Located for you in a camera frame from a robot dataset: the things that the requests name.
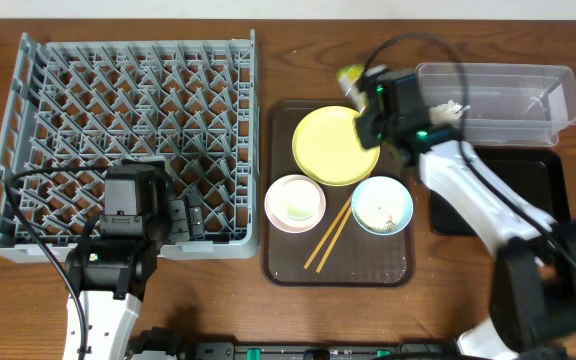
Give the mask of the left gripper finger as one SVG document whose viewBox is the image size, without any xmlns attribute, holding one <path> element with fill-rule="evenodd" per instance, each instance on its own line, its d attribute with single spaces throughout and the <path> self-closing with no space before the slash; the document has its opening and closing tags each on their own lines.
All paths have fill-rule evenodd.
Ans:
<svg viewBox="0 0 576 360">
<path fill-rule="evenodd" d="M 189 193 L 185 196 L 188 229 L 191 238 L 204 235 L 204 219 L 202 213 L 202 200 L 199 195 Z"/>
<path fill-rule="evenodd" d="M 171 201 L 169 214 L 171 217 L 171 233 L 168 241 L 170 243 L 189 241 L 189 221 L 185 202 L 181 199 Z"/>
</svg>

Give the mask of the light blue bowl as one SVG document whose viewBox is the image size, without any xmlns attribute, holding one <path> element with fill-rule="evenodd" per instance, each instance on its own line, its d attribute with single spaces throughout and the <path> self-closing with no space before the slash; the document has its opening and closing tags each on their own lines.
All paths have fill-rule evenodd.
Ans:
<svg viewBox="0 0 576 360">
<path fill-rule="evenodd" d="M 355 188 L 351 211 L 357 223 L 368 233 L 391 236 L 410 224 L 414 203 L 409 190 L 400 181 L 375 176 Z"/>
</svg>

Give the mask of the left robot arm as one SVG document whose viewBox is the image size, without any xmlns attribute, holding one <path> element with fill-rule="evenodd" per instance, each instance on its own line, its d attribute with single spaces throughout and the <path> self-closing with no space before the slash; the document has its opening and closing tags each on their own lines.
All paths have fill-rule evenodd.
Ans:
<svg viewBox="0 0 576 360">
<path fill-rule="evenodd" d="M 108 169 L 104 210 L 66 258 L 67 359 L 121 359 L 165 244 L 203 234 L 195 199 L 177 198 L 168 160 L 123 160 Z"/>
</svg>

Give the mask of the white paper napkin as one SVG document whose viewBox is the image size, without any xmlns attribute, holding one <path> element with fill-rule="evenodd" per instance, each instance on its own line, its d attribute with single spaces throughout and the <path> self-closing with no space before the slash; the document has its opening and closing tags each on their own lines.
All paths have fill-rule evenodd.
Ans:
<svg viewBox="0 0 576 360">
<path fill-rule="evenodd" d="M 432 124 L 459 123 L 462 116 L 471 108 L 470 105 L 461 105 L 453 100 L 428 109 Z"/>
</svg>

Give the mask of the green orange snack wrapper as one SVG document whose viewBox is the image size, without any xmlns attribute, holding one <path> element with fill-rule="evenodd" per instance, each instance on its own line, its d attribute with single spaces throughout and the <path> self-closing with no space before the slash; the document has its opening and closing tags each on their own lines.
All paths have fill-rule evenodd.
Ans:
<svg viewBox="0 0 576 360">
<path fill-rule="evenodd" d="M 359 64 L 342 67 L 336 75 L 337 82 L 354 108 L 362 113 L 368 103 L 366 94 L 360 89 L 364 66 Z"/>
</svg>

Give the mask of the pink white bowl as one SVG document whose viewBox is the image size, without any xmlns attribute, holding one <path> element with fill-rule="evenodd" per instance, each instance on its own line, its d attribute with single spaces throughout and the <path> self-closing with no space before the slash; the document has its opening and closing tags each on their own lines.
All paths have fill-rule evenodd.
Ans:
<svg viewBox="0 0 576 360">
<path fill-rule="evenodd" d="M 297 234 L 313 229 L 326 211 L 322 188 L 304 175 L 287 175 L 268 188 L 264 199 L 265 214 L 278 230 Z"/>
</svg>

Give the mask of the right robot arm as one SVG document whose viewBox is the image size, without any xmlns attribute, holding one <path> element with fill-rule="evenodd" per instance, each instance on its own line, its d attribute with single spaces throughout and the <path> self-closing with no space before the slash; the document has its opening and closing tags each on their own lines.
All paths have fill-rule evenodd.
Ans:
<svg viewBox="0 0 576 360">
<path fill-rule="evenodd" d="M 465 140 L 463 111 L 457 125 L 433 119 L 414 72 L 364 67 L 355 86 L 361 145 L 403 151 L 494 257 L 489 317 L 457 338 L 460 356 L 519 359 L 576 332 L 576 221 L 556 221 L 492 172 Z"/>
</svg>

